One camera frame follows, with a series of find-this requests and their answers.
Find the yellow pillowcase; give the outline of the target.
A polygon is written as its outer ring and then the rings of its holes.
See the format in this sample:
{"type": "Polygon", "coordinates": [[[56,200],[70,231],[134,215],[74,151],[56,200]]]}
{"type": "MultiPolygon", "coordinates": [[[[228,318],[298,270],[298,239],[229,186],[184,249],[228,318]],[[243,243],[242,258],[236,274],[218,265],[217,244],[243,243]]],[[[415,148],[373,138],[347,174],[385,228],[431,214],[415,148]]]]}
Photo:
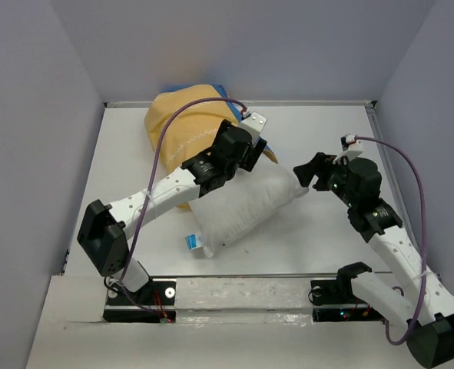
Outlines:
{"type": "MultiPolygon", "coordinates": [[[[153,149],[170,116],[191,101],[223,97],[228,93],[223,85],[175,85],[162,90],[151,102],[144,117],[144,128],[153,149]]],[[[209,101],[180,113],[171,123],[160,149],[160,162],[170,174],[184,161],[209,148],[224,120],[234,125],[242,119],[240,109],[229,101],[209,101]]]]}

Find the white pillow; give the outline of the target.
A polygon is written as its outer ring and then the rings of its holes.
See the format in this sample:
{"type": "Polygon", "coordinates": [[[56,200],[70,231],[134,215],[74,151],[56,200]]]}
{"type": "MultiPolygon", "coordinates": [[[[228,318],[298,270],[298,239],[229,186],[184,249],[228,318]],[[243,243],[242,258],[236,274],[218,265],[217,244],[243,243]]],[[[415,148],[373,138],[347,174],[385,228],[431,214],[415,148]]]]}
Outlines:
{"type": "Polygon", "coordinates": [[[204,242],[202,249],[191,253],[212,258],[308,191],[292,170],[265,151],[252,172],[238,170],[222,188],[189,203],[204,242]]]}

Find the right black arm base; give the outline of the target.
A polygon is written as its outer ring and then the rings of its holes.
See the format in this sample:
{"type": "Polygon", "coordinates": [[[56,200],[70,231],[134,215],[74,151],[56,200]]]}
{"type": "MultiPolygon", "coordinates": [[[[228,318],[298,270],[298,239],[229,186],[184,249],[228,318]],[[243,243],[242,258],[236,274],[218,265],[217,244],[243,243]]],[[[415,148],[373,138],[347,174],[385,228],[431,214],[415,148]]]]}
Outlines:
{"type": "Polygon", "coordinates": [[[313,305],[315,323],[383,322],[383,317],[364,300],[353,294],[351,281],[372,268],[363,262],[341,267],[333,279],[318,279],[310,282],[307,293],[313,305]]]}

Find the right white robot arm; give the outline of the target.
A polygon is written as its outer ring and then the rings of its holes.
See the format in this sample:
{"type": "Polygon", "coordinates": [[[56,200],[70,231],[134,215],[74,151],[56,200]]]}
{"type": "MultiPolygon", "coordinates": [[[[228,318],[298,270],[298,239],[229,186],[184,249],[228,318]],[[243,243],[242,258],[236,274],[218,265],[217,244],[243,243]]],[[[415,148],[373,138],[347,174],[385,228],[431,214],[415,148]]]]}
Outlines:
{"type": "Polygon", "coordinates": [[[333,280],[314,281],[309,293],[316,306],[364,302],[387,325],[410,330],[405,342],[424,368],[454,359],[454,296],[425,265],[403,222],[380,197],[382,175],[367,158],[337,159],[317,153],[293,170],[300,185],[333,192],[347,207],[353,229],[375,251],[396,279],[386,285],[363,262],[341,267],[333,280]]]}

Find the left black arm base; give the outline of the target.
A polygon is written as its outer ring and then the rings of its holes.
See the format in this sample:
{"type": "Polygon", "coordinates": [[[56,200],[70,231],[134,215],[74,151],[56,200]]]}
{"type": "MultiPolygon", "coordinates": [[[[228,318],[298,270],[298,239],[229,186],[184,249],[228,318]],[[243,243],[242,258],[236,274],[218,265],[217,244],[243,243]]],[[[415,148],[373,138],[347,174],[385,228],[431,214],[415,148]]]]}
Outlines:
{"type": "Polygon", "coordinates": [[[176,321],[177,280],[153,278],[137,292],[125,292],[113,278],[103,281],[107,289],[103,320],[108,323],[172,324],[176,321]]]}

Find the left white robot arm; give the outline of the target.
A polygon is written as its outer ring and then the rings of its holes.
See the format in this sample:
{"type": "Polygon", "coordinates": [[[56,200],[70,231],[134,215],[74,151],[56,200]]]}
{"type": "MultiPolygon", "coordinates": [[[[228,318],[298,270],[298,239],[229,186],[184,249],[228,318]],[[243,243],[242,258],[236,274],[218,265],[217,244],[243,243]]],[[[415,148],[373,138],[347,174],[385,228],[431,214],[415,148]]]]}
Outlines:
{"type": "Polygon", "coordinates": [[[128,242],[136,241],[136,231],[162,214],[223,187],[237,169],[252,171],[267,144],[260,136],[266,123],[257,113],[238,125],[223,121],[209,148],[185,161],[152,189],[110,204],[91,202],[77,241],[98,273],[117,279],[133,303],[145,302],[151,294],[151,278],[131,256],[128,242]]]}

